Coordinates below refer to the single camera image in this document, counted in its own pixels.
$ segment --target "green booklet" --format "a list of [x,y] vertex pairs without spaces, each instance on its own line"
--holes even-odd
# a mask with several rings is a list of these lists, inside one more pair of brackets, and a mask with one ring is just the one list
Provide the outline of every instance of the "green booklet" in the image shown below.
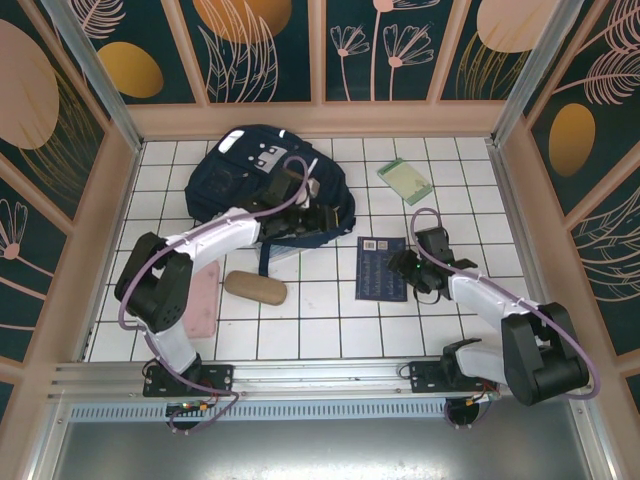
[[433,191],[433,186],[403,159],[385,165],[378,176],[409,205],[414,205]]

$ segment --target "pink sponge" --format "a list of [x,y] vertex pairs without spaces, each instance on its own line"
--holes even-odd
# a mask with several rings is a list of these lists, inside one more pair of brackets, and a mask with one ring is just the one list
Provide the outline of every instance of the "pink sponge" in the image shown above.
[[187,308],[182,317],[189,338],[211,338],[216,333],[220,298],[220,265],[211,262],[191,278]]

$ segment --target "white tile floor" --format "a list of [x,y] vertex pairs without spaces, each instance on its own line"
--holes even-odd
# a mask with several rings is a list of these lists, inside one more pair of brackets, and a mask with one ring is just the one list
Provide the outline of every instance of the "white tile floor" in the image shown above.
[[[358,236],[407,237],[411,214],[420,207],[443,214],[453,250],[476,262],[515,293],[527,296],[522,268],[496,178],[482,138],[339,138],[311,140],[341,164],[356,198],[354,232],[321,249],[270,265],[271,276],[286,282],[287,301],[272,307],[222,292],[219,325],[211,339],[194,346],[205,360],[372,358],[438,355],[464,337],[499,333],[452,302],[418,304],[355,300]],[[141,335],[121,330],[113,298],[129,251],[145,232],[161,236],[191,228],[183,189],[189,175],[215,142],[152,142],[145,147],[123,226],[99,320],[86,359],[142,361],[149,351]],[[396,157],[410,161],[435,187],[413,207],[378,178]],[[434,225],[421,217],[418,227]],[[232,270],[257,272],[253,249],[220,259],[222,278]],[[429,302],[432,298],[421,297]]]

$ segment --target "navy backpack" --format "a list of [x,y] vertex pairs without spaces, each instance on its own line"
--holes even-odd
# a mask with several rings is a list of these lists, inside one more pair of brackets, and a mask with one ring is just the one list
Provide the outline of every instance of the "navy backpack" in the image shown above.
[[[338,215],[338,226],[328,232],[267,238],[260,252],[260,275],[268,276],[272,245],[317,248],[340,235],[351,232],[355,219],[355,200],[349,192],[344,171],[332,159],[314,150],[297,135],[268,125],[246,125],[228,132],[211,149],[191,174],[185,188],[187,210],[205,223],[231,207],[241,206],[257,192],[266,190],[272,176],[290,156],[300,156],[311,167],[311,178],[320,183],[318,205],[329,205]],[[287,167],[302,173],[292,162]]]

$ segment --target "blue notebook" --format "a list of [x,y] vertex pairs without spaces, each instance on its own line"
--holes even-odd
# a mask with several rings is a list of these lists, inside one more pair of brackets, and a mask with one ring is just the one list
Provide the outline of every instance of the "blue notebook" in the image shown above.
[[404,238],[358,237],[356,300],[407,301],[406,282],[387,267],[391,256],[405,249]]

